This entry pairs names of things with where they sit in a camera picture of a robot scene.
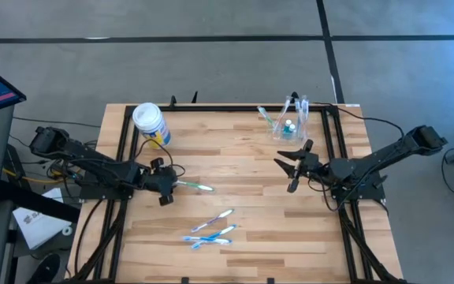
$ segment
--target white container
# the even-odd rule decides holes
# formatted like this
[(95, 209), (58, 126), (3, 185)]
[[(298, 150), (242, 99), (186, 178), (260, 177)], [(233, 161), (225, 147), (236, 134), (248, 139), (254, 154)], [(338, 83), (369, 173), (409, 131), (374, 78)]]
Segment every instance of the white container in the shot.
[[(132, 120), (145, 138), (151, 138), (162, 146), (171, 142), (171, 133), (167, 128), (162, 112), (153, 103), (140, 104), (132, 112)], [(149, 142), (149, 145), (152, 148), (158, 148), (158, 145), (153, 142)]]

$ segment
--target container lid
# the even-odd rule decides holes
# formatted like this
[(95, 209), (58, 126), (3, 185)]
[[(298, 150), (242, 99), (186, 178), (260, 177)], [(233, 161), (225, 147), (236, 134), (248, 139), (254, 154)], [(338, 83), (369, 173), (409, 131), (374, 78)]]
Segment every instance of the container lid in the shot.
[(132, 120), (139, 129), (150, 130), (160, 122), (161, 111), (153, 103), (142, 103), (132, 112)]

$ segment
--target wooden tabletop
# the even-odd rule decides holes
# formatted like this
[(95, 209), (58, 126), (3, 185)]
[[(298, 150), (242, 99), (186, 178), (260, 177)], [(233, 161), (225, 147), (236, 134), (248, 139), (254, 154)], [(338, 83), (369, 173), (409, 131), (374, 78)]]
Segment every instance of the wooden tabletop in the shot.
[[(107, 105), (102, 121), (97, 151), (113, 158), (125, 106)], [(340, 107), (362, 115), (359, 107)], [(178, 186), (174, 203), (165, 207), (158, 205), (157, 193), (135, 192), (128, 203), (117, 282), (179, 282), (182, 277), (189, 277), (191, 282), (262, 283), (267, 278), (287, 283), (349, 281), (337, 213), (327, 209), (323, 195), (309, 189), (304, 179), (296, 192), (287, 193), (289, 179), (273, 161), (278, 158), (277, 150), (296, 151), (301, 144), (282, 144), (268, 138), (266, 123), (256, 112), (165, 112), (164, 117), (172, 135), (166, 149), (174, 162), (187, 170), (180, 179), (212, 186), (216, 192), (199, 193)], [(363, 121), (342, 112), (340, 119), (348, 156), (370, 154)], [(129, 152), (132, 126), (131, 123), (125, 153)], [(332, 132), (337, 146), (333, 127)], [(326, 163), (326, 143), (318, 113), (310, 113), (308, 134), (314, 141), (312, 151)], [(149, 148), (137, 161), (148, 164), (156, 156), (168, 161), (162, 150)], [(83, 205), (78, 228), (84, 225), (94, 204), (91, 200)], [(359, 206), (368, 245), (393, 275), (402, 277), (386, 212), (368, 200)], [(229, 208), (235, 212), (227, 219), (195, 235), (207, 236), (237, 224), (234, 231), (225, 235), (233, 240), (231, 245), (205, 245), (191, 250), (191, 243), (181, 240), (182, 236), (191, 235), (192, 227)], [(80, 266), (99, 243), (105, 209), (106, 201), (88, 223), (80, 248)], [(80, 230), (76, 232), (74, 248), (79, 234)], [(359, 251), (352, 243), (358, 274), (362, 276)], [(107, 252), (104, 277), (109, 270), (111, 247)], [(70, 271), (74, 271), (74, 253), (72, 250), (69, 258)]]

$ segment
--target floor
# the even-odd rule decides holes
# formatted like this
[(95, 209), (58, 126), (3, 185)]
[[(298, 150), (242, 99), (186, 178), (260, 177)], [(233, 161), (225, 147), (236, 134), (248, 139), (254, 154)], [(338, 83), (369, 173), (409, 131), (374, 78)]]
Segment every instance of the floor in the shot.
[[(208, 35), (289, 37), (142, 43)], [(99, 124), (106, 103), (166, 103), (171, 95), (189, 102), (195, 91), (202, 103), (282, 103), (296, 91), (312, 101), (359, 103), (366, 116), (406, 131), (432, 125), (452, 148), (449, 35), (454, 0), (0, 0), (0, 74), (28, 96), (15, 109), (27, 118)], [(12, 134), (29, 143), (37, 125), (14, 121)], [(96, 129), (61, 127), (78, 140), (97, 136)], [(397, 139), (387, 125), (367, 129), (374, 150)], [(24, 161), (35, 159), (10, 143)], [(393, 236), (411, 282), (454, 283), (454, 195), (442, 182), (441, 157), (414, 156), (384, 171)], [(446, 173), (454, 188), (454, 166)], [(19, 282), (33, 265), (21, 261)]]

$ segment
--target wooden table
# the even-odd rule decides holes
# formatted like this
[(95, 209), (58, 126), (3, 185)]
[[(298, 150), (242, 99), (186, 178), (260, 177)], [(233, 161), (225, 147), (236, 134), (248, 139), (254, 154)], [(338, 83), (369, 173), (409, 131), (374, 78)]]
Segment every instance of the wooden table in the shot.
[[(115, 157), (125, 106), (106, 106), (97, 151)], [(340, 107), (362, 115), (359, 107)], [(174, 203), (160, 207), (158, 194), (135, 192), (128, 203), (117, 282), (179, 282), (182, 277), (189, 277), (191, 282), (261, 283), (267, 278), (275, 278), (276, 282), (349, 281), (337, 213), (330, 212), (323, 195), (310, 190), (303, 179), (295, 193), (287, 193), (289, 179), (273, 161), (278, 157), (277, 150), (295, 151), (301, 144), (282, 145), (269, 139), (266, 123), (256, 112), (165, 112), (164, 116), (172, 134), (171, 145), (166, 148), (174, 162), (187, 170), (181, 178), (213, 186), (216, 193), (198, 193), (178, 186)], [(348, 156), (370, 154), (364, 122), (342, 112), (340, 119)], [(312, 151), (326, 163), (320, 115), (310, 113), (308, 125), (314, 141)], [(125, 153), (129, 152), (130, 142), (127, 139)], [(145, 148), (138, 162), (148, 164), (155, 156), (162, 156), (167, 162), (163, 151), (149, 148)], [(83, 205), (79, 228), (94, 204), (92, 200)], [(106, 201), (88, 223), (80, 248), (80, 266), (99, 243), (105, 208)], [(235, 213), (198, 235), (206, 236), (237, 224), (237, 229), (225, 235), (233, 244), (207, 245), (192, 251), (191, 244), (181, 240), (191, 234), (193, 226), (228, 208), (235, 208)], [(386, 212), (365, 200), (360, 202), (360, 211), (367, 243), (392, 274), (402, 277)], [(76, 232), (74, 248), (79, 234), (80, 230)], [(359, 251), (352, 243), (362, 277)], [(74, 251), (69, 259), (70, 271)], [(108, 275), (111, 248), (106, 251), (104, 277)]]

